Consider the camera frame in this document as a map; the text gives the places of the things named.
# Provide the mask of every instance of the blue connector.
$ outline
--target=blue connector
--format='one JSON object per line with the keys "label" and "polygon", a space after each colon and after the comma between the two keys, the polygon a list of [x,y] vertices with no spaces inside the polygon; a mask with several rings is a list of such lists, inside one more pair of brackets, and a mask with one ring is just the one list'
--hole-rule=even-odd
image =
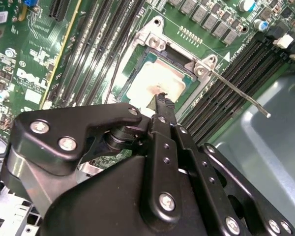
{"label": "blue connector", "polygon": [[27,6],[36,6],[37,2],[38,2],[38,0],[25,0],[24,4]]}

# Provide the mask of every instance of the capacitor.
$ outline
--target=capacitor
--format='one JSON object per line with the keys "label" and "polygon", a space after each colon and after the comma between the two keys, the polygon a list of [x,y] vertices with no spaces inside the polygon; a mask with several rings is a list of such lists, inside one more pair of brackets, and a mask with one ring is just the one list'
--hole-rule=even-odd
{"label": "capacitor", "polygon": [[9,98],[10,94],[7,90],[0,91],[0,102],[4,102]]}
{"label": "capacitor", "polygon": [[260,19],[255,20],[253,25],[254,25],[254,28],[260,32],[265,31],[269,26],[268,22],[260,20]]}
{"label": "capacitor", "polygon": [[241,0],[238,4],[240,11],[252,11],[256,5],[254,0]]}

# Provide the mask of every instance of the black dimm slot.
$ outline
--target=black dimm slot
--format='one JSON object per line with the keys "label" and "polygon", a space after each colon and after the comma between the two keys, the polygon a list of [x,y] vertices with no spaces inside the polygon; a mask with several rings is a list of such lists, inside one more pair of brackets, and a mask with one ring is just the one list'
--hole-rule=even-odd
{"label": "black dimm slot", "polygon": [[[249,92],[250,95],[255,94],[280,67],[282,66],[282,62],[277,62],[277,64],[268,71],[267,75],[261,79],[257,80],[257,84],[252,85],[252,89]],[[208,130],[205,134],[201,136],[199,139],[194,139],[196,144],[199,146],[205,142],[207,142],[212,135],[214,135],[222,126],[232,117],[233,113],[236,113],[241,107],[246,103],[246,100],[242,98],[240,102],[227,114],[223,116],[222,119],[216,120],[216,122],[211,126],[212,129]]]}
{"label": "black dimm slot", "polygon": [[87,101],[86,104],[90,105],[92,104],[93,100],[95,99],[95,96],[98,93],[98,90],[100,89],[100,85],[103,83],[106,74],[108,72],[108,68],[110,68],[112,66],[112,64],[114,63],[114,55],[117,55],[118,52],[121,50],[121,47],[123,46],[123,43],[127,40],[128,38],[128,31],[129,28],[131,27],[131,23],[133,21],[133,19],[137,16],[137,14],[139,13],[139,11],[141,10],[141,8],[143,7],[145,1],[144,0],[138,0],[137,3],[134,5],[134,7],[131,8],[131,12],[130,12],[130,17],[128,18],[128,20],[123,24],[123,30],[121,31],[121,33],[119,33],[119,35],[121,35],[121,37],[118,38],[118,40],[116,40],[117,42],[114,45],[114,48],[109,52],[109,55],[107,56],[107,60],[104,63],[104,66],[102,67],[102,70],[98,76],[98,78],[96,79],[94,85],[92,86],[92,89],[89,93],[89,95],[87,96]]}
{"label": "black dimm slot", "polygon": [[[88,12],[85,22],[90,22],[93,20],[93,18],[95,18],[94,22],[96,23],[96,20],[97,20],[96,13],[98,12],[97,11],[98,10],[97,9],[98,8],[97,2],[98,2],[97,0],[94,1],[93,5],[91,6],[90,11]],[[65,66],[64,72],[62,74],[62,77],[61,77],[60,82],[58,84],[57,90],[55,92],[58,95],[55,97],[56,101],[58,101],[60,93],[61,93],[62,89],[64,88],[65,82],[67,81],[67,77],[68,77],[68,73],[70,71],[70,68],[72,66],[74,66],[75,63],[77,62],[77,60],[79,60],[79,58],[80,58],[80,57],[78,57],[77,59],[75,59],[76,55],[79,55],[79,56],[81,55],[81,54],[79,54],[79,51],[80,51],[80,47],[83,48],[83,44],[81,45],[80,42],[83,42],[83,37],[85,36],[87,29],[88,29],[88,25],[83,24],[83,27],[82,27],[81,32],[79,33],[79,37],[77,39],[77,43],[74,45],[73,52],[72,52],[66,66]]]}
{"label": "black dimm slot", "polygon": [[[240,65],[246,63],[246,61],[253,55],[253,53],[256,51],[256,47],[258,42],[257,41],[253,41],[251,43],[249,43],[246,48],[243,50],[242,53],[240,53],[238,55],[238,57],[236,58],[236,60],[227,68],[227,70],[225,72],[222,73],[223,77],[226,77],[226,79],[228,80],[228,76],[234,72],[234,71],[238,71]],[[210,88],[210,90],[205,94],[205,97],[203,99],[201,99],[198,104],[195,106],[195,108],[190,111],[190,113],[183,119],[183,121],[181,122],[181,124],[185,127],[187,127],[188,124],[191,123],[194,115],[199,114],[199,110],[202,109],[203,110],[203,106],[207,104],[207,102],[214,97],[214,95],[218,94],[218,91],[224,87],[224,83],[220,82],[220,81],[216,81],[214,83],[214,85]]]}
{"label": "black dimm slot", "polygon": [[[239,74],[237,74],[234,77],[234,81],[233,84],[238,87],[240,86],[241,82],[245,79],[245,77],[247,76],[252,76],[250,75],[250,73],[254,73],[252,70],[259,64],[259,62],[261,61],[262,58],[264,58],[266,55],[268,54],[268,51],[262,51],[259,50],[257,52],[257,54],[253,57],[252,60],[250,60],[248,62],[248,64],[245,64],[243,67],[240,68]],[[221,100],[221,98],[223,97],[227,97],[228,94],[230,94],[233,90],[231,88],[229,88],[228,86],[224,86],[220,91],[219,94],[217,94],[214,99],[212,99],[212,101],[215,102],[211,102],[210,103],[210,108],[208,108],[208,105],[205,107],[205,111],[206,113],[210,112],[212,109],[217,109],[218,106],[220,105],[220,103],[223,102],[223,100]],[[200,127],[200,122],[203,122],[203,116],[201,116],[201,118],[195,118],[193,120],[193,122],[191,123],[191,125],[189,125],[188,129],[191,132],[191,135],[193,135],[195,132],[197,132],[198,127]]]}
{"label": "black dimm slot", "polygon": [[[114,0],[104,1],[104,4],[102,5],[100,13],[99,13],[99,19],[95,24],[93,24],[94,27],[88,38],[92,38],[94,34],[98,35],[98,33],[100,32],[100,29],[103,27],[103,24],[106,21],[106,18],[108,17],[108,14],[113,2]],[[87,40],[84,44],[83,52],[79,55],[77,68],[75,69],[74,73],[70,75],[71,79],[69,80],[69,85],[63,96],[63,102],[66,106],[68,105],[67,103],[70,101],[74,88],[76,87],[79,81],[80,74],[82,72],[83,66],[88,58],[90,51],[91,51],[91,47],[89,46],[88,40]]]}
{"label": "black dimm slot", "polygon": [[[250,62],[250,60],[253,61],[255,53],[259,52],[258,49],[261,45],[257,42],[252,42],[249,46],[250,47],[248,47],[247,50],[244,50],[241,53],[243,56],[240,56],[238,59],[236,59],[236,61],[234,61],[234,65],[231,65],[228,70],[222,73],[222,76],[225,76],[225,78],[231,83],[234,83],[233,79],[236,78],[236,73],[245,67],[246,64]],[[225,88],[225,84],[220,80],[217,80],[208,93],[204,95],[203,99],[199,101],[193,111],[183,121],[182,125],[184,125],[187,129],[192,126],[195,120],[201,115],[203,110],[206,109],[209,103],[221,92],[223,88]]]}
{"label": "black dimm slot", "polygon": [[[251,85],[254,84],[257,80],[260,80],[260,78],[266,78],[264,75],[264,72],[267,72],[269,68],[272,68],[272,64],[276,63],[275,62],[276,60],[277,60],[277,57],[274,57],[274,56],[272,56],[271,58],[267,57],[263,61],[263,63],[261,63],[260,69],[255,70],[253,74],[249,75],[249,79],[244,81],[244,83],[238,88],[249,95],[250,94],[249,88],[251,87]],[[229,91],[227,95],[221,98],[222,106],[218,110],[213,111],[214,118],[213,119],[206,118],[206,122],[202,123],[201,125],[197,127],[197,129],[193,133],[194,139],[199,140],[204,133],[206,133],[209,129],[212,128],[212,126],[215,123],[215,120],[220,119],[225,114],[225,112],[228,111],[230,107],[236,104],[236,102],[240,99],[241,99],[241,96],[239,96],[233,90]]]}
{"label": "black dimm slot", "polygon": [[117,28],[119,27],[118,23],[120,22],[121,18],[123,17],[124,13],[126,12],[128,6],[129,6],[129,3],[130,3],[130,0],[123,1],[122,5],[120,5],[121,1],[118,2],[119,5],[118,5],[117,14],[115,14],[115,16],[113,17],[113,19],[111,21],[113,26],[111,29],[109,29],[108,35],[106,35],[105,33],[103,34],[101,42],[99,43],[100,46],[97,47],[97,49],[94,53],[95,56],[92,59],[91,66],[88,69],[87,75],[85,76],[85,79],[84,79],[83,83],[81,84],[81,87],[76,95],[76,99],[73,99],[72,103],[73,102],[76,102],[77,104],[81,103],[81,101],[85,95],[85,92],[89,86],[89,83],[92,80],[93,74],[96,71],[98,64],[100,63],[101,58],[107,49],[107,46],[112,41],[112,39],[115,35],[115,32],[116,32]]}

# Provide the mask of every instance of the ram slot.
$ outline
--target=ram slot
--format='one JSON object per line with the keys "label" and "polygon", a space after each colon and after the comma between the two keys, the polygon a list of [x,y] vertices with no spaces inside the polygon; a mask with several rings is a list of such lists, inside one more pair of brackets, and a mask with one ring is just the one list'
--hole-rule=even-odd
{"label": "ram slot", "polygon": [[[260,63],[260,61],[268,54],[268,51],[259,50],[256,54],[247,63],[243,63],[239,70],[237,70],[234,74],[232,74],[232,84],[236,87],[240,86],[240,83],[243,81],[244,78],[250,77],[251,73],[255,67]],[[212,109],[217,109],[218,104],[221,102],[221,97],[225,94],[230,94],[232,89],[228,86],[222,86],[220,90],[211,98],[209,102],[205,105],[205,108],[202,111],[209,112]],[[200,126],[200,122],[203,122],[203,117],[206,117],[205,114],[202,115],[203,112],[198,114],[199,117],[201,115],[201,119],[194,118],[192,122],[187,126],[191,134],[193,135],[197,132],[198,127]]]}
{"label": "ram slot", "polygon": [[122,24],[121,27],[121,33],[119,33],[119,37],[114,45],[114,48],[109,52],[106,61],[104,62],[104,65],[102,67],[102,70],[100,71],[99,75],[97,76],[97,79],[95,83],[93,84],[91,91],[89,95],[86,98],[86,105],[90,105],[93,103],[102,83],[104,82],[107,72],[109,68],[113,65],[115,56],[120,52],[122,49],[124,42],[128,38],[129,29],[133,23],[133,21],[136,19],[136,16],[139,14],[139,11],[144,5],[144,0],[138,0],[135,1],[135,4],[133,4],[133,7],[131,8],[129,12],[129,16],[126,21]]}
{"label": "ram slot", "polygon": [[[238,88],[243,92],[249,93],[248,88],[256,80],[262,78],[264,72],[268,71],[270,68],[269,66],[272,65],[276,60],[277,57],[266,57],[266,60],[264,61],[265,63],[258,64],[260,66],[256,65],[259,69],[254,70],[252,74],[249,74],[248,78],[243,78],[242,81],[244,80],[244,83],[241,86],[238,86]],[[232,90],[226,89],[223,93],[224,94],[219,97],[220,106],[218,106],[215,110],[212,109],[213,112],[211,112],[209,116],[201,117],[201,120],[203,120],[203,122],[194,127],[195,129],[192,135],[194,136],[195,140],[199,140],[203,136],[203,134],[207,132],[207,130],[211,129],[212,123],[215,123],[214,121],[216,119],[224,116],[225,111],[227,111],[229,107],[231,107],[233,104],[236,103],[236,101],[238,101],[238,99],[240,99],[240,96]]]}
{"label": "ram slot", "polygon": [[[282,66],[282,62],[277,62],[274,67],[268,70],[267,74],[264,76],[263,79],[255,81],[255,83],[251,86],[251,90],[249,91],[250,95],[255,94],[270,78],[274,73],[280,69]],[[206,132],[203,132],[201,135],[199,134],[198,137],[194,137],[196,144],[199,146],[204,142],[207,142],[222,126],[231,118],[234,114],[241,110],[242,106],[246,103],[244,98],[240,98],[237,103],[234,103],[234,107],[230,109],[228,114],[221,116],[220,119],[217,119],[212,125],[211,128],[208,129]]]}
{"label": "ram slot", "polygon": [[120,5],[120,9],[118,9],[117,14],[114,16],[112,23],[113,25],[110,27],[109,32],[107,35],[102,36],[102,40],[100,42],[100,48],[95,51],[95,56],[91,61],[91,66],[88,69],[87,75],[83,80],[81,87],[76,95],[76,98],[72,100],[71,103],[76,102],[76,104],[81,104],[82,99],[84,98],[85,92],[90,84],[92,77],[101,61],[101,58],[105,54],[106,50],[109,50],[109,45],[114,39],[116,31],[120,27],[120,22],[124,21],[125,15],[127,15],[126,11],[129,7],[130,0],[123,1],[123,4]]}
{"label": "ram slot", "polygon": [[[235,61],[222,73],[222,76],[232,82],[232,75],[238,72],[240,68],[243,67],[258,51],[261,46],[260,42],[252,41],[246,48],[239,54]],[[211,102],[225,87],[225,84],[217,80],[210,90],[204,95],[204,97],[196,104],[196,106],[189,112],[189,114],[181,121],[181,124],[188,128],[192,125],[194,120],[196,120],[206,108],[209,102]]]}
{"label": "ram slot", "polygon": [[71,100],[71,97],[73,95],[74,89],[77,83],[79,82],[79,77],[86,63],[88,55],[90,54],[92,50],[92,46],[91,46],[92,44],[90,45],[90,39],[93,39],[94,36],[96,37],[100,33],[100,30],[103,28],[103,25],[107,21],[107,18],[110,14],[110,10],[111,10],[111,6],[113,2],[114,0],[104,1],[104,4],[102,5],[101,10],[99,12],[99,18],[95,23],[93,23],[93,27],[92,27],[92,30],[90,31],[88,40],[84,42],[83,50],[81,50],[81,53],[78,55],[79,59],[77,61],[77,64],[75,65],[75,70],[72,74],[68,75],[69,85],[62,98],[63,106],[68,106],[68,103]]}
{"label": "ram slot", "polygon": [[74,46],[73,52],[65,66],[64,72],[62,74],[61,80],[58,84],[58,87],[55,91],[55,96],[53,100],[57,103],[60,98],[62,98],[63,92],[65,87],[66,89],[70,89],[72,86],[73,81],[71,81],[72,69],[76,68],[77,63],[82,57],[82,52],[84,51],[86,47],[86,43],[90,37],[91,31],[94,28],[95,24],[97,23],[97,16],[98,16],[98,9],[99,4],[98,1],[94,1],[90,11],[88,12],[88,15],[85,18],[86,24],[83,24],[81,33],[79,34],[79,37],[77,38],[77,43]]}

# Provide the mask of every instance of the silver screw head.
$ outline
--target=silver screw head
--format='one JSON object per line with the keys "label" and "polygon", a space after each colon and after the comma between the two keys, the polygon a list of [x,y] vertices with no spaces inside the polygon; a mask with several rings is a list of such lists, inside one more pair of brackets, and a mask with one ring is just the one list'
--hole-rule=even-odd
{"label": "silver screw head", "polygon": [[30,129],[36,134],[45,134],[49,131],[49,125],[42,121],[35,121],[30,124]]}
{"label": "silver screw head", "polygon": [[187,133],[187,130],[186,130],[184,127],[180,127],[180,131],[181,131],[183,134],[186,134],[186,133]]}
{"label": "silver screw head", "polygon": [[60,139],[58,144],[59,147],[65,151],[73,151],[77,147],[77,143],[69,137]]}
{"label": "silver screw head", "polygon": [[134,108],[129,108],[129,112],[134,116],[138,115],[138,112]]}
{"label": "silver screw head", "polygon": [[239,225],[233,218],[228,216],[226,217],[225,222],[228,229],[232,232],[232,234],[239,235],[240,233]]}
{"label": "silver screw head", "polygon": [[281,225],[289,234],[292,234],[292,230],[287,223],[285,223],[284,221],[281,221]]}
{"label": "silver screw head", "polygon": [[207,149],[208,149],[209,152],[211,152],[211,153],[215,153],[214,148],[212,148],[211,146],[207,146]]}
{"label": "silver screw head", "polygon": [[164,117],[159,117],[158,119],[159,119],[162,123],[166,123],[166,120],[165,120]]}
{"label": "silver screw head", "polygon": [[278,224],[274,220],[269,220],[269,225],[275,233],[277,233],[277,234],[281,233],[281,230],[280,230]]}
{"label": "silver screw head", "polygon": [[175,202],[173,198],[166,193],[159,195],[159,203],[166,211],[173,211],[175,209]]}

